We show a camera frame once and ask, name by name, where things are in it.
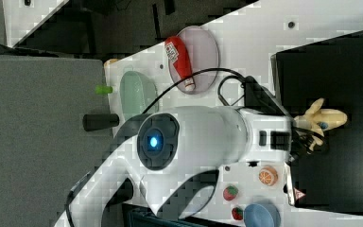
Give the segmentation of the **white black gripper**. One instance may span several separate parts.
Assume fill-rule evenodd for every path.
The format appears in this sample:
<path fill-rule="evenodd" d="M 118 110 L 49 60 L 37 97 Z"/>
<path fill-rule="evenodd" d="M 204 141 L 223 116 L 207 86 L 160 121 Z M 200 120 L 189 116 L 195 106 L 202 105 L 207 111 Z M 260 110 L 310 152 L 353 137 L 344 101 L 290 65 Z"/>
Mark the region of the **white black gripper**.
<path fill-rule="evenodd" d="M 284 163 L 291 151 L 291 160 L 304 156 L 324 154 L 329 145 L 324 135 L 293 125 L 293 119 L 279 100 L 254 77 L 248 76 L 243 82 L 244 106 L 239 109 L 247 129 L 247 145 L 241 161 Z M 315 136 L 314 139 L 292 142 L 292 130 Z"/>

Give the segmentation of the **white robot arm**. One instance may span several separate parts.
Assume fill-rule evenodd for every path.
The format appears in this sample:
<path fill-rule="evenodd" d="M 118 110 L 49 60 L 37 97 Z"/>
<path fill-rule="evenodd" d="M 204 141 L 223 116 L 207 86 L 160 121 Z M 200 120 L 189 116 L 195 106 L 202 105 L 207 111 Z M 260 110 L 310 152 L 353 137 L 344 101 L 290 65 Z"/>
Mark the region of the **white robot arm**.
<path fill-rule="evenodd" d="M 101 227 L 125 181 L 157 217 L 188 217 L 200 211 L 198 193 L 217 184 L 221 167 L 290 164 L 323 145 L 320 127 L 295 121 L 254 78 L 243 78 L 242 86 L 253 104 L 181 106 L 126 121 L 101 166 L 71 189 L 54 227 Z"/>

